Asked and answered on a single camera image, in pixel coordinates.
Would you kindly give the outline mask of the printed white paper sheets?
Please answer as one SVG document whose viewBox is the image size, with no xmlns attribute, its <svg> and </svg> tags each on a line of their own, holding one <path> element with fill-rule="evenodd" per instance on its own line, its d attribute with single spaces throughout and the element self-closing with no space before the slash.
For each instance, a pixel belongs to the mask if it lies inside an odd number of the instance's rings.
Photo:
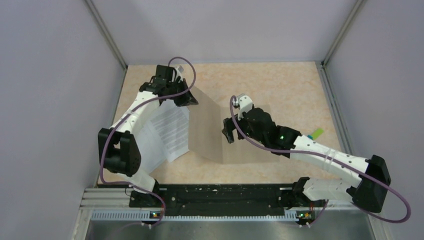
<svg viewBox="0 0 424 240">
<path fill-rule="evenodd" d="M 146 123 L 169 163 L 189 151 L 189 113 L 186 106 L 178 107 L 173 101 L 166 100 Z"/>
</svg>

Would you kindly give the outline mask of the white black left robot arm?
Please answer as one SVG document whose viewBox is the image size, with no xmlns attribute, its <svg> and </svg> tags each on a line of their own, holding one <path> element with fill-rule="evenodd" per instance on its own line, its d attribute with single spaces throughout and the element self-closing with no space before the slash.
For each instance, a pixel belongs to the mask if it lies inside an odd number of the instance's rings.
<svg viewBox="0 0 424 240">
<path fill-rule="evenodd" d="M 141 85 L 134 102 L 119 121 L 98 133 L 100 168 L 120 176 L 122 180 L 112 184 L 133 188 L 149 207 L 159 203 L 165 209 L 166 203 L 160 197 L 157 180 L 141 167 L 142 155 L 136 135 L 163 103 L 173 103 L 187 117 L 187 107 L 198 104 L 191 88 L 179 67 L 157 65 L 155 75 Z"/>
</svg>

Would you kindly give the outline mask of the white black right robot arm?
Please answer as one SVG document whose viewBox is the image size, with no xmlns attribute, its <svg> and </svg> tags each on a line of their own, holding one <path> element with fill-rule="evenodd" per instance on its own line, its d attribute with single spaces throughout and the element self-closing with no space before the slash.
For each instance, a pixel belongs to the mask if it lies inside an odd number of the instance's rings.
<svg viewBox="0 0 424 240">
<path fill-rule="evenodd" d="M 344 200 L 371 213 L 382 211 L 388 190 L 362 174 L 390 185 L 391 177 L 384 158 L 378 155 L 371 158 L 353 156 L 324 146 L 298 130 L 277 125 L 271 115 L 259 107 L 242 115 L 242 118 L 235 115 L 222 121 L 221 132 L 228 143 L 235 141 L 233 132 L 237 131 L 240 140 L 248 137 L 272 154 L 304 161 L 340 178 L 333 182 L 303 178 L 303 186 L 293 192 L 297 205 L 307 206 L 317 200 Z"/>
</svg>

